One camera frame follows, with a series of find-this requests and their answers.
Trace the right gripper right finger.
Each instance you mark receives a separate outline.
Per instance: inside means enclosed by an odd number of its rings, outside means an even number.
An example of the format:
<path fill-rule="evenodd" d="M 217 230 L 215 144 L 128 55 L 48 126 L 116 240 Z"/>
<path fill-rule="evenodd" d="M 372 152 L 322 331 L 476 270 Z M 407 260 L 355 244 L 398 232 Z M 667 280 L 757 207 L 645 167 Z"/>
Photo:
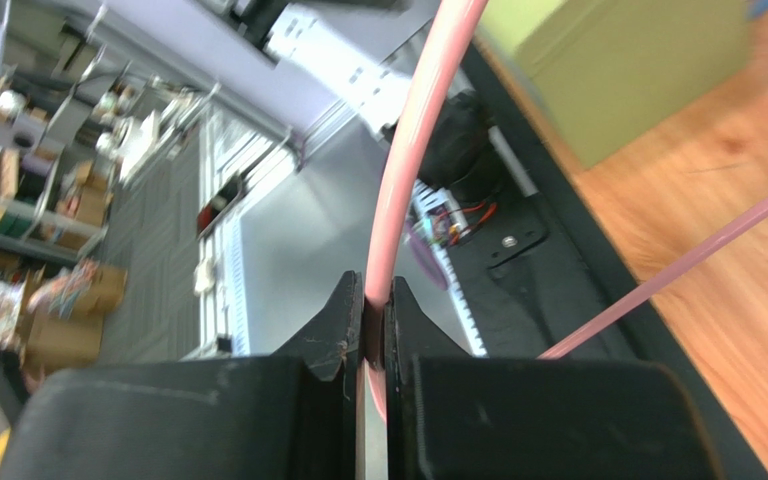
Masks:
<path fill-rule="evenodd" d="M 393 479 L 717 479 L 676 376 L 647 362 L 478 358 L 395 278 L 384 313 Z"/>

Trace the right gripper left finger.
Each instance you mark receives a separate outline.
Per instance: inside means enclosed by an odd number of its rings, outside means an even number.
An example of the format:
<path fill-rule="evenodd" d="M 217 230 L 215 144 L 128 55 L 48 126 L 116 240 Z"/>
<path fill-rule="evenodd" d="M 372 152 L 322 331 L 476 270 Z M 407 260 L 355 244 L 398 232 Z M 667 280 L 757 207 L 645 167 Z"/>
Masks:
<path fill-rule="evenodd" d="M 360 479 L 362 307 L 349 271 L 270 355 L 60 371 L 0 479 Z"/>

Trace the thick pink hanger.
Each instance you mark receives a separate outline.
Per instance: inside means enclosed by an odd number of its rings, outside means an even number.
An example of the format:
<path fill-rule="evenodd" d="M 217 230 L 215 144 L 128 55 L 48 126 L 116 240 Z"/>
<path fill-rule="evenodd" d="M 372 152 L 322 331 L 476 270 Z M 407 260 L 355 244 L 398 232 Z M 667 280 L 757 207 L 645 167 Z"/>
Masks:
<path fill-rule="evenodd" d="M 366 356 L 370 366 L 367 379 L 374 404 L 382 418 L 387 416 L 383 312 L 391 296 L 391 281 L 404 218 L 448 89 L 486 6 L 486 2 L 481 0 L 441 2 L 410 83 L 383 171 L 364 287 L 365 344 L 370 350 Z M 766 218 L 768 197 L 553 345 L 542 353 L 542 359 L 559 359 L 571 353 Z"/>

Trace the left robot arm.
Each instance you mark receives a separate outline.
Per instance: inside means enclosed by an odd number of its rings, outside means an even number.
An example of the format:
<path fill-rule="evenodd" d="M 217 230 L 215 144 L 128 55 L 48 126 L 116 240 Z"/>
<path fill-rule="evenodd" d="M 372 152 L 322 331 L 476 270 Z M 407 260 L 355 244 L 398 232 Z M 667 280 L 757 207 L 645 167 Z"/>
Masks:
<path fill-rule="evenodd" d="M 376 60 L 330 26 L 310 2 L 206 1 L 204 7 L 274 64 L 314 77 L 392 142 L 412 78 Z M 435 123 L 418 178 L 460 203 L 495 194 L 504 164 L 490 139 L 491 114 L 475 91 L 455 86 Z"/>

